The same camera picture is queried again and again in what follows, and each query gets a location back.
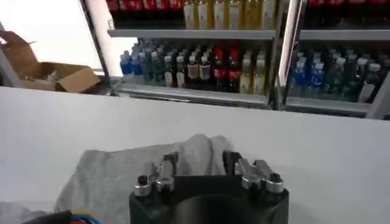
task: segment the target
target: shelf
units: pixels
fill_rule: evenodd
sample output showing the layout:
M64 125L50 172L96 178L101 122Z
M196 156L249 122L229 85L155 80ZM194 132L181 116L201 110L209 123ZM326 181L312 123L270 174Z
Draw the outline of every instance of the shelf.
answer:
M390 30L302 30L300 40L390 40Z
M158 99L177 102L205 103L230 107L265 109L267 98L261 95L222 93L193 89L178 89L122 83L116 88L120 96Z
M305 99L297 97L287 97L286 109L296 111L299 108L310 109L320 113L346 113L365 115L370 108L369 103L352 103L335 100Z
M272 40L274 30L108 30L111 37Z

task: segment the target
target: black device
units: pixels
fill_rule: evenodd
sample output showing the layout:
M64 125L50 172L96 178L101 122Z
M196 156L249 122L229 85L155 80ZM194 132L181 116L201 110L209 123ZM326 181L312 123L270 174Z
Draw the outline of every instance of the black device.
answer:
M176 176L177 154L145 165L129 198L131 224L287 224L289 192L264 160L223 153L227 175Z

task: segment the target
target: juice bottle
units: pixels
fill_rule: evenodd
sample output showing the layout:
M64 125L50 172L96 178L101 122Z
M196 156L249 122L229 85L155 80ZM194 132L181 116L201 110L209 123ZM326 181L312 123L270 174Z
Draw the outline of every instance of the juice bottle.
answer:
M245 58L243 60L243 68L239 75L239 92L250 93L250 81L252 80L252 73L250 71L250 59Z
M195 4L194 0L186 0L184 5L184 18L185 18L185 27L188 30L198 29L195 24L198 24L197 18L195 18Z
M214 28L216 30L225 29L225 2L224 0L215 0L214 2Z
M263 5L261 6L261 29L270 30L274 28L275 11L275 0L263 0Z
M256 61L256 70L254 72L254 77L252 81L253 93L256 95L264 94L265 88L265 79L266 79L266 62L264 59L257 59Z

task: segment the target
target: water bottle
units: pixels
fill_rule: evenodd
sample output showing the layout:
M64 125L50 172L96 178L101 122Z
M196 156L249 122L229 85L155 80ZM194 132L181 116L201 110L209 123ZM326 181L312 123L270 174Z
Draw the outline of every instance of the water bottle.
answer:
M302 61L298 61L296 68L291 72L291 80L290 80L290 88L288 91L288 96L301 97L304 83L305 83L305 63Z

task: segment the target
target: soda bottle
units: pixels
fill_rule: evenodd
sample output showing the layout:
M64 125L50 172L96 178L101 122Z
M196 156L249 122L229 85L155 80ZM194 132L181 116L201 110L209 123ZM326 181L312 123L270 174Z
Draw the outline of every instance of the soda bottle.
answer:
M229 68L228 68L228 91L231 93L239 92L239 62L238 62L238 50L230 49L229 56Z
M215 49L214 78L219 91L226 91L226 69L224 64L224 54L219 48Z
M303 21L306 28L316 28L322 26L325 13L325 0L309 0Z
M344 0L327 0L327 12L324 15L324 26L336 27L342 21Z
M344 4L344 21L347 24L361 26L364 21L364 11L367 0L347 0Z

